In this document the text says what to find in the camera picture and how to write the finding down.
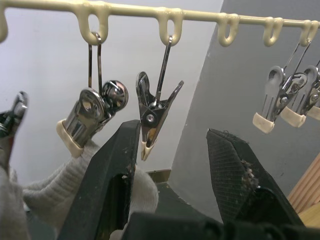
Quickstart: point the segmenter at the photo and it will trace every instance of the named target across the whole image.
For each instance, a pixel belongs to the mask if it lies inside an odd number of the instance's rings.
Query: gray wall
[[[224,0],[221,12],[320,19],[318,0]],[[265,47],[262,26],[241,25],[232,45],[222,47],[217,40],[217,27],[175,154],[169,184],[200,212],[221,220],[211,186],[208,128],[227,130],[248,141],[263,167],[288,195],[320,151],[320,122],[307,118],[302,127],[293,128],[279,117],[268,135],[252,124],[255,112],[262,110],[269,69],[284,66],[298,42],[298,28],[283,28],[276,44]],[[317,64],[320,59],[319,36],[312,43],[301,69]],[[295,56],[295,63],[302,50]]]

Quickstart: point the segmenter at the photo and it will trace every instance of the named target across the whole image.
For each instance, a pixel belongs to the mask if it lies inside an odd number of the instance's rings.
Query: hanging rail
[[[174,23],[172,46],[176,45],[180,40],[183,20],[216,22],[218,24],[218,40],[224,47],[229,46],[235,40],[239,24],[264,26],[263,43],[267,47],[275,44],[282,27],[301,28],[300,44],[302,46],[306,46],[308,41],[313,40],[319,28],[318,21],[282,19],[281,17],[245,16],[223,12],[190,11],[182,10],[180,8],[135,6],[108,3],[104,1],[0,0],[0,43],[3,42],[8,35],[8,25],[5,17],[6,8],[52,10],[74,13],[78,19],[82,37],[91,45],[97,44],[97,38],[91,33],[89,28],[88,17],[90,14],[96,15],[99,20],[99,34],[102,42],[104,42],[108,36],[108,17],[110,15],[157,19],[159,23],[160,39],[165,45],[169,40],[168,20],[172,20]],[[228,37],[225,37],[227,25],[230,25],[230,33]]]

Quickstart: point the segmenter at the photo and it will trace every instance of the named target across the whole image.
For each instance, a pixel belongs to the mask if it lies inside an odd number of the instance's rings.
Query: knitted garment
[[[13,170],[8,174],[2,167],[0,167],[0,239],[31,239],[17,175]]]
[[[54,227],[57,234],[63,226],[90,160],[99,148],[90,140],[80,157],[72,158],[47,179],[23,188],[23,200],[26,205],[40,220]],[[154,213],[158,199],[155,183],[147,173],[136,167],[130,214],[132,212]],[[117,240],[121,236],[122,231],[117,230],[112,233],[110,239]]]

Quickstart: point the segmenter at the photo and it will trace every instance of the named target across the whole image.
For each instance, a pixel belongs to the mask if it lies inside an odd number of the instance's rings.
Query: hanging clip
[[[57,123],[56,131],[74,158],[84,151],[84,146],[116,112],[123,109],[128,102],[127,88],[117,80],[107,81],[102,85],[101,66],[101,38],[95,33],[98,40],[98,91],[92,86],[92,46],[89,45],[88,88],[81,91],[79,100],[75,103],[67,119]]]
[[[284,68],[273,66],[270,69],[267,79],[268,82],[264,89],[265,97],[262,112],[261,114],[256,112],[252,121],[253,125],[265,134],[272,131],[275,126],[275,120],[279,114],[307,83],[306,74],[301,72],[297,73],[297,70],[309,46],[305,48],[293,74],[288,78],[286,78],[285,74],[285,70],[299,46],[300,44],[298,43]]]
[[[316,67],[309,66],[307,68],[307,70],[310,69],[310,74],[312,74],[312,73],[317,74],[317,79],[318,79],[318,81],[314,81],[312,93],[310,94],[310,96],[311,96],[310,103],[312,102],[312,104],[310,105],[310,108],[309,108],[309,111],[307,112],[307,115],[309,117],[312,117],[312,118],[318,120],[318,121],[320,121],[320,98],[319,98],[319,95],[320,95],[320,83],[319,83],[320,82],[320,72],[319,72],[319,64],[320,64],[320,60],[317,63]]]
[[[314,108],[314,105],[319,100],[319,64],[320,60],[316,66],[310,65],[306,68],[304,71],[304,74],[307,76],[306,85],[299,90],[296,97],[288,104],[287,107],[284,108],[281,113],[281,117],[295,128],[299,128],[304,124],[306,121],[306,115],[309,115],[309,111]]]
[[[138,74],[136,80],[135,88],[138,96],[142,131],[141,159],[143,161],[147,160],[150,151],[154,147],[158,134],[167,118],[169,109],[184,84],[184,81],[180,81],[167,100],[160,100],[171,43],[172,36],[169,37],[168,45],[165,48],[155,96],[150,93],[149,78],[144,71]]]
[[[11,110],[0,113],[0,167],[7,173],[15,135],[27,108],[28,96],[25,92],[20,91]]]

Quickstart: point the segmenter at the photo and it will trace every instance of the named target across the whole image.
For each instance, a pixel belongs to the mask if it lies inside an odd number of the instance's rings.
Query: cloth
[[[23,207],[22,188],[15,171],[0,167],[0,239],[30,240]]]

